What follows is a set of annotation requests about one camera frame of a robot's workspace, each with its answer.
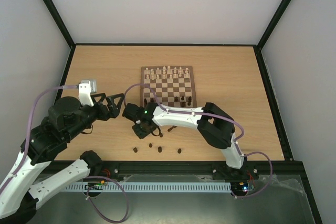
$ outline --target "wooden tabletop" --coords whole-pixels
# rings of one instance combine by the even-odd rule
[[[164,65],[193,66],[197,105],[213,102],[244,127],[245,136],[239,140],[244,153],[262,151],[271,160],[284,160],[252,47],[77,46],[66,84],[96,79],[98,93],[123,93],[140,82],[141,67]],[[78,91],[65,90],[63,96],[67,95],[77,97]],[[139,105],[139,95],[140,87],[135,87],[126,101]],[[163,138],[149,135],[141,140],[132,125],[121,115],[107,122],[96,121],[93,133],[77,136],[57,160],[74,160],[87,150],[110,161],[225,160],[197,130],[177,127],[167,132],[169,127],[163,127]],[[253,155],[249,160],[265,158]]]

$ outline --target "white wall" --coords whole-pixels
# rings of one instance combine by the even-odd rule
[[[292,0],[263,53],[295,159],[335,223],[336,2]]]
[[[35,97],[58,86],[69,54],[42,0],[0,0],[0,181],[26,136]],[[41,100],[33,126],[47,114],[55,94]]]
[[[256,44],[281,0],[53,0],[75,42]]]

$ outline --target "chessboard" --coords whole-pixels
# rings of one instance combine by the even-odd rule
[[[141,83],[148,84],[159,102],[170,107],[197,107],[192,66],[149,66],[141,68]],[[149,88],[140,89],[140,106],[154,102]]]

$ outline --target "white robotic arm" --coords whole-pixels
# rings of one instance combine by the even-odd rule
[[[123,117],[133,121],[132,127],[139,138],[144,138],[160,126],[181,126],[199,130],[208,144],[219,148],[226,159],[227,166],[240,169],[244,161],[243,153],[235,142],[235,128],[232,123],[214,116],[229,118],[229,115],[213,103],[198,108],[173,108],[157,103],[148,103],[145,108],[128,103]]]
[[[94,80],[82,81],[78,89],[80,100],[74,97],[59,99],[49,108],[41,125],[30,131],[29,148],[25,149],[25,142],[22,144],[13,168],[0,185],[0,224],[28,222],[37,209],[63,188],[101,171],[102,160],[95,152],[88,151],[69,167],[32,185],[73,138],[91,128],[95,120],[106,121],[120,113],[124,94],[109,97],[104,93],[92,94],[96,91]]]

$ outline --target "cable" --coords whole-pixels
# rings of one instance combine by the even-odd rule
[[[166,108],[159,102],[158,97],[156,96],[155,91],[154,91],[148,84],[144,84],[144,83],[133,84],[133,85],[130,86],[128,89],[126,89],[125,94],[124,94],[124,96],[125,96],[125,98],[124,98],[124,105],[125,105],[125,106],[126,106],[126,94],[127,94],[127,92],[128,92],[130,89],[132,89],[132,88],[134,88],[134,87],[136,87],[136,86],[144,86],[144,87],[146,87],[146,88],[149,88],[149,89],[151,90],[151,92],[153,93],[153,95],[154,95],[154,97],[155,97],[155,101],[156,101],[156,103],[158,104],[158,106],[159,106],[162,110],[166,111]],[[170,113],[177,113],[177,114],[187,114],[187,115],[191,115],[191,114],[192,114],[192,113],[189,112],[189,111],[178,111],[178,110],[169,110],[169,112],[170,112]],[[226,118],[226,117],[224,117],[224,116],[216,115],[216,114],[211,114],[211,113],[195,112],[195,115],[211,116],[211,117],[213,117],[213,118],[222,119],[222,120],[224,120],[224,121],[227,121],[227,122],[232,123],[232,124],[234,124],[235,126],[237,126],[237,127],[241,130],[241,134],[240,134],[239,136],[237,136],[237,137],[234,139],[234,143],[235,143],[235,146],[236,146],[236,148],[237,148],[237,151],[238,151],[239,155],[242,154],[241,151],[240,151],[240,149],[239,149],[239,147],[238,147],[238,145],[237,145],[237,141],[238,141],[240,138],[242,138],[242,137],[244,136],[245,132],[244,132],[244,128],[243,128],[239,123],[237,123],[236,121],[234,121],[234,120],[232,120],[232,119]]]
[[[269,168],[270,168],[270,175],[269,175],[269,180],[267,181],[267,183],[262,187],[262,189],[260,189],[259,191],[257,191],[256,193],[254,194],[250,194],[250,195],[245,195],[245,196],[237,196],[234,194],[234,192],[231,192],[231,194],[233,196],[235,196],[235,199],[245,199],[245,198],[249,198],[249,197],[253,197],[253,196],[257,196],[258,194],[260,194],[262,191],[264,191],[268,186],[269,184],[271,183],[272,181],[272,176],[273,176],[273,166],[272,166],[272,162],[271,162],[271,159],[263,152],[251,152],[249,154],[246,154],[244,155],[245,157],[248,157],[250,155],[254,155],[254,154],[261,154],[263,156],[265,156],[268,160],[268,163],[269,163]]]
[[[129,211],[129,208],[130,208],[130,202],[129,202],[128,197],[127,197],[127,194],[126,194],[126,192],[124,191],[124,189],[122,188],[122,186],[121,186],[118,182],[116,182],[115,180],[113,180],[113,179],[111,179],[111,178],[106,178],[106,177],[103,177],[103,176],[89,176],[89,177],[86,177],[86,178],[99,178],[99,179],[105,179],[105,180],[108,180],[108,181],[110,181],[110,182],[115,183],[116,186],[119,187],[119,189],[120,189],[120,190],[122,191],[122,193],[124,194],[124,197],[125,197],[125,199],[126,199],[126,206],[127,206],[127,208],[126,208],[126,213],[125,213],[124,217],[122,217],[121,220],[111,220],[111,219],[107,218],[106,216],[104,216],[104,215],[98,210],[98,208],[95,206],[95,204],[93,203],[93,201],[91,200],[91,198],[90,198],[90,196],[89,196],[89,191],[90,191],[90,189],[91,189],[92,187],[90,187],[90,188],[88,189],[88,191],[86,192],[86,196],[87,196],[87,199],[91,202],[91,204],[92,204],[93,208],[95,209],[96,213],[97,213],[102,219],[104,219],[105,221],[107,221],[107,222],[109,222],[109,223],[122,223],[122,222],[124,222],[124,221],[126,220],[126,218],[127,218],[127,215],[128,215],[128,211]]]
[[[29,118],[28,118],[28,125],[27,125],[27,131],[26,131],[26,141],[25,141],[25,150],[24,150],[24,153],[23,153],[23,156],[22,156],[22,159],[20,161],[20,163],[18,164],[17,168],[13,171],[12,173],[12,177],[8,178],[4,184],[2,185],[2,187],[0,188],[0,195],[1,193],[5,190],[5,188],[7,187],[7,185],[9,184],[9,182],[11,182],[11,180],[13,179],[13,177],[16,176],[16,174],[18,173],[18,171],[22,168],[26,158],[27,158],[27,155],[28,155],[28,149],[29,149],[29,142],[30,142],[30,131],[32,130],[32,123],[33,123],[33,116],[34,116],[34,112],[35,112],[35,107],[37,105],[37,102],[38,100],[44,96],[46,93],[48,92],[51,92],[51,91],[54,91],[54,90],[59,90],[59,89],[76,89],[78,88],[77,85],[71,85],[71,86],[59,86],[59,87],[54,87],[54,88],[51,88],[51,89],[47,89],[45,90],[44,92],[42,92],[41,94],[39,94],[35,101],[34,101],[34,104],[30,110],[30,113],[29,113]]]

